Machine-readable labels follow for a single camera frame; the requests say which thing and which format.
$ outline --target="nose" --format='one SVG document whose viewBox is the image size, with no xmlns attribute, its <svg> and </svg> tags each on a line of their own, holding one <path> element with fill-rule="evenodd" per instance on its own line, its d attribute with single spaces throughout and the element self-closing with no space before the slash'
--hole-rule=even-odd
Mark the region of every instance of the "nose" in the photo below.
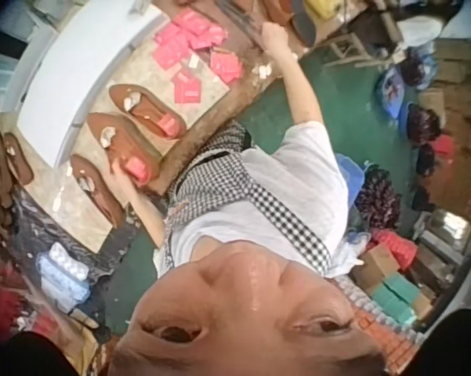
<svg viewBox="0 0 471 376">
<path fill-rule="evenodd" d="M 221 257 L 206 260 L 205 275 L 215 294 L 238 313 L 263 313 L 281 298 L 279 280 L 286 262 L 254 244 L 226 244 Z"/>
</svg>

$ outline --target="green floor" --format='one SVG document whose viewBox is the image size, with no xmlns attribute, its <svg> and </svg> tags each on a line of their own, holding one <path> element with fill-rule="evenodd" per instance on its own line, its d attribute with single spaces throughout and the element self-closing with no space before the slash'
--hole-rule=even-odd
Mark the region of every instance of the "green floor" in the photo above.
<svg viewBox="0 0 471 376">
<path fill-rule="evenodd" d="M 396 191 L 407 200 L 414 175 L 413 153 L 409 143 L 398 136 L 397 123 L 375 100 L 378 68 L 322 67 L 327 58 L 324 53 L 315 52 L 302 61 L 302 66 L 321 102 L 333 150 L 360 165 L 371 161 L 389 170 Z M 406 97 L 415 100 L 416 95 L 409 92 Z M 239 121 L 256 144 L 273 153 L 292 125 L 283 83 L 271 85 L 241 114 Z M 134 305 L 156 277 L 152 270 L 153 249 L 148 236 L 140 234 L 112 278 L 107 294 L 107 322 L 115 334 L 125 332 Z"/>
</svg>

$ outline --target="white t-shirt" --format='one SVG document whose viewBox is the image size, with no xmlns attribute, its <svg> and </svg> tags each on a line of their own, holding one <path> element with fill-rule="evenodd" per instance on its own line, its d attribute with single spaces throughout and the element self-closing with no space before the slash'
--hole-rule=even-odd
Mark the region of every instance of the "white t-shirt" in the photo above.
<svg viewBox="0 0 471 376">
<path fill-rule="evenodd" d="M 326 128 L 318 122 L 291 127 L 281 147 L 268 155 L 259 148 L 242 152 L 251 177 L 284 203 L 319 236 L 334 257 L 346 228 L 348 191 Z M 311 266 L 249 201 L 228 204 L 194 219 L 172 235 L 177 266 L 190 261 L 204 236 L 220 242 L 250 240 L 305 266 Z"/>
</svg>

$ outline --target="checkered apron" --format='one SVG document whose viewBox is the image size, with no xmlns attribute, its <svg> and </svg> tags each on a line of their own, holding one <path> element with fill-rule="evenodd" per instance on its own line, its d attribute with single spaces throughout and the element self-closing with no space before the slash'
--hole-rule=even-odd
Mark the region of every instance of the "checkered apron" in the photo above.
<svg viewBox="0 0 471 376">
<path fill-rule="evenodd" d="M 324 275 L 331 262 L 327 248 L 301 219 L 245 170 L 240 155 L 244 137 L 244 128 L 232 121 L 207 142 L 168 192 L 169 210 L 161 249 L 166 269 L 175 266 L 170 249 L 175 230 L 207 212 L 247 200 L 279 229 L 320 275 Z"/>
</svg>

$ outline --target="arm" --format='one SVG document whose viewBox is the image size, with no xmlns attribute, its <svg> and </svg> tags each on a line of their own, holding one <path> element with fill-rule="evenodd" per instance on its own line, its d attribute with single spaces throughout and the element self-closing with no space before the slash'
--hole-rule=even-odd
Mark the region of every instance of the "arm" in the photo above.
<svg viewBox="0 0 471 376">
<path fill-rule="evenodd" d="M 130 200 L 136 215 L 143 222 L 143 226 L 147 229 L 148 235 L 155 243 L 157 248 L 160 248 L 164 243 L 165 224 L 164 218 L 159 210 L 142 194 L 137 194 Z"/>
<path fill-rule="evenodd" d="M 292 55 L 285 29 L 275 23 L 264 23 L 262 40 L 266 52 L 281 69 L 294 123 L 319 121 L 324 124 L 317 96 Z"/>
<path fill-rule="evenodd" d="M 143 222 L 151 240 L 160 248 L 164 243 L 165 224 L 164 218 L 159 210 L 141 193 L 139 193 L 128 175 L 122 171 L 120 161 L 117 159 L 111 165 L 114 177 L 122 188 L 125 196 L 129 199 L 136 215 Z"/>
</svg>

